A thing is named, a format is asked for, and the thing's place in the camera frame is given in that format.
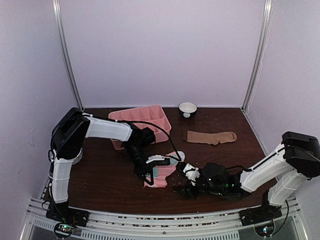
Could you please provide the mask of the pink patterned sock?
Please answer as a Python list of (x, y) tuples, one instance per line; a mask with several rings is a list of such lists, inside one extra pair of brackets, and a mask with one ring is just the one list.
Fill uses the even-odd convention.
[(153, 166), (153, 184), (150, 185), (147, 182), (144, 182), (144, 187), (165, 188), (168, 185), (166, 178), (176, 171), (176, 165), (179, 162), (179, 156), (182, 162), (184, 162), (186, 158), (186, 155), (183, 151), (178, 151), (177, 153), (171, 152), (164, 156), (170, 158), (170, 165)]

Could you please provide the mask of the tan brown sock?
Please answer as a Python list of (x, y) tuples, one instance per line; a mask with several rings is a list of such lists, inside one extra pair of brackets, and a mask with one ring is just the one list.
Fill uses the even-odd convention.
[(238, 139), (234, 132), (205, 133), (197, 131), (185, 131), (182, 133), (182, 141), (194, 144), (218, 144), (233, 143)]

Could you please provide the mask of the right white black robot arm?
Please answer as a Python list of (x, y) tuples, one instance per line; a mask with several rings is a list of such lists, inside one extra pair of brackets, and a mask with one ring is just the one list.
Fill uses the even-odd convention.
[(186, 199), (205, 193), (224, 200), (240, 200), (281, 175), (281, 180), (266, 191), (263, 205), (256, 210), (258, 219), (266, 221), (302, 182), (320, 175), (320, 142), (315, 136), (287, 131), (274, 151), (236, 174), (214, 162), (203, 168), (179, 162), (176, 170), (187, 178), (187, 183), (175, 186), (174, 190)]

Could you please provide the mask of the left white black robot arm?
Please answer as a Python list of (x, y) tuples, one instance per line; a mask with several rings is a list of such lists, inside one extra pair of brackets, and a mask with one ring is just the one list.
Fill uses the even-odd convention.
[(144, 147), (155, 141), (153, 131), (139, 128), (130, 121), (96, 118), (91, 114), (71, 108), (52, 130), (48, 158), (50, 159), (50, 206), (61, 222), (72, 218), (69, 208), (68, 187), (72, 165), (79, 161), (88, 139), (104, 139), (122, 142), (124, 150), (133, 162), (134, 173), (147, 183), (153, 183), (153, 170)]

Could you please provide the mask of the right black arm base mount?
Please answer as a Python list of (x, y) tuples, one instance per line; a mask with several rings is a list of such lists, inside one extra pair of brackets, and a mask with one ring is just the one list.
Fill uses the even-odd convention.
[(254, 207), (241, 210), (239, 218), (242, 226), (254, 226), (255, 233), (262, 238), (270, 238), (276, 232), (274, 220), (282, 216), (281, 207)]

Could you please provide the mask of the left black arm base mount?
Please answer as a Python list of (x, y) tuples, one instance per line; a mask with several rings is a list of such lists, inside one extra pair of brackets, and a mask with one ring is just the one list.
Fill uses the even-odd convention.
[(71, 237), (81, 231), (80, 227), (86, 227), (89, 220), (89, 212), (75, 208), (67, 208), (66, 211), (57, 209), (53, 204), (49, 205), (45, 217), (56, 221), (53, 233), (60, 239)]

